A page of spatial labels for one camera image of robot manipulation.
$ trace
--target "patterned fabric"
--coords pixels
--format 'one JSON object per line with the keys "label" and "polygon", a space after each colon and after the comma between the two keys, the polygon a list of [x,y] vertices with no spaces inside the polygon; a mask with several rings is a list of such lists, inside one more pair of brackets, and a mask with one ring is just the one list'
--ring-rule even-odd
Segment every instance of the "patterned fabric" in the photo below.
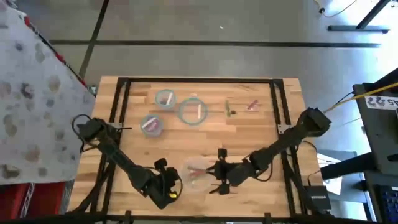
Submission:
{"label": "patterned fabric", "polygon": [[74,179],[81,141],[71,121],[94,102],[23,13],[0,0],[0,184]]}

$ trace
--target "wooden table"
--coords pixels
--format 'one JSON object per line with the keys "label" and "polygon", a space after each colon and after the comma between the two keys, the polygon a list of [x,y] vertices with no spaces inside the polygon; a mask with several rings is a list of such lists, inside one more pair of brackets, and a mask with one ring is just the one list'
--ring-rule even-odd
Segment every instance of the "wooden table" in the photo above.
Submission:
{"label": "wooden table", "polygon": [[[92,117],[105,121],[109,119],[117,80],[118,77],[102,77]],[[295,123],[305,109],[300,83],[298,78],[283,80],[290,117]],[[154,98],[159,90],[165,88],[175,91],[177,104],[191,94],[197,94],[208,105],[207,119],[199,126],[189,126],[179,120],[176,112],[160,110]],[[270,92],[270,86],[264,83],[132,83],[124,120],[124,126],[132,127],[132,130],[123,132],[120,148],[142,166],[153,166],[162,157],[167,159],[168,166],[177,170],[189,157],[203,156],[215,162],[217,149],[221,146],[228,149],[228,162],[239,162],[253,150],[277,140]],[[280,93],[276,92],[279,113],[283,117]],[[231,110],[237,112],[230,118],[225,111],[227,99]],[[247,110],[247,105],[253,100],[258,100],[258,106],[252,111]],[[146,138],[139,127],[141,119],[149,113],[159,115],[164,121],[165,129],[157,138]],[[77,207],[94,185],[100,157],[98,150],[82,155],[69,210]],[[307,185],[307,177],[319,170],[315,150],[308,144],[302,144],[298,161],[303,183]],[[269,170],[260,178],[268,177]],[[320,173],[311,175],[311,183],[322,184]],[[300,212],[294,185],[293,190],[295,208]],[[99,196],[98,210],[102,206],[103,192],[104,187]],[[274,159],[273,175],[266,183],[249,178],[240,186],[232,187],[228,195],[184,190],[175,203],[163,210],[136,192],[127,175],[116,168],[108,214],[124,215],[126,210],[131,210],[133,215],[152,216],[263,217],[264,212],[270,212],[272,217],[290,216],[280,155]]]}

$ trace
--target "concrete floor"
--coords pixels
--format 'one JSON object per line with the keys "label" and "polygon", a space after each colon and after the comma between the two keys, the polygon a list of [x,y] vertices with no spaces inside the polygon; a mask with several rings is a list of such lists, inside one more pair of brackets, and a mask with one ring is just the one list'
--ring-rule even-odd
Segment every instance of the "concrete floor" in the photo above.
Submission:
{"label": "concrete floor", "polygon": [[[328,15],[349,4],[347,0],[320,2]],[[90,60],[81,75],[90,85],[98,84],[102,75],[298,77],[306,105],[325,109],[351,92],[353,84],[374,82],[397,66],[397,7],[387,6],[371,23],[390,25],[388,34],[326,30],[332,24],[357,24],[377,0],[358,0],[333,18],[319,15],[312,0],[110,0],[98,40],[295,42],[308,47],[96,45],[90,55],[85,43],[96,37],[93,31],[102,3],[17,2],[48,40],[86,41],[54,47],[75,71],[80,71],[89,49]],[[308,43],[332,45],[313,47]],[[334,43],[382,45],[334,48]],[[355,102],[339,107],[328,117],[332,127],[315,141],[319,149],[358,154],[370,150],[361,120],[345,124],[359,118]],[[365,218],[358,215],[360,208],[333,202],[333,213],[341,217]]]}

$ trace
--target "plastic container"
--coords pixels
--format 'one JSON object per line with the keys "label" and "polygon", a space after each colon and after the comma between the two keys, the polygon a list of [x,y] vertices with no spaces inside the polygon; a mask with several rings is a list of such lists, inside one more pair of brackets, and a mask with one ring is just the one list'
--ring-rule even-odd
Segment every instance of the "plastic container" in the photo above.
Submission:
{"label": "plastic container", "polygon": [[160,120],[157,115],[147,115],[144,119],[142,119],[141,131],[150,137],[159,136],[163,131],[163,122]]}
{"label": "plastic container", "polygon": [[214,165],[204,157],[189,157],[180,169],[180,176],[187,192],[204,192],[210,190],[216,178],[206,174],[205,169]]}
{"label": "plastic container", "polygon": [[204,122],[208,114],[207,105],[197,97],[184,100],[178,109],[178,117],[189,125],[199,125]]}
{"label": "plastic container", "polygon": [[163,110],[170,110],[175,106],[177,97],[173,90],[160,90],[156,93],[155,103]]}

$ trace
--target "green object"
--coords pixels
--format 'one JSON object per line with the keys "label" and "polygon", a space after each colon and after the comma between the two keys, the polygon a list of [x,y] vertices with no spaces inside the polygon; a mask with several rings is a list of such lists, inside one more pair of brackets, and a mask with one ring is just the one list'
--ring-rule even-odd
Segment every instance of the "green object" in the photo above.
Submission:
{"label": "green object", "polygon": [[228,100],[225,100],[225,110],[226,110],[226,116],[231,117],[231,110],[229,108],[229,102]]}

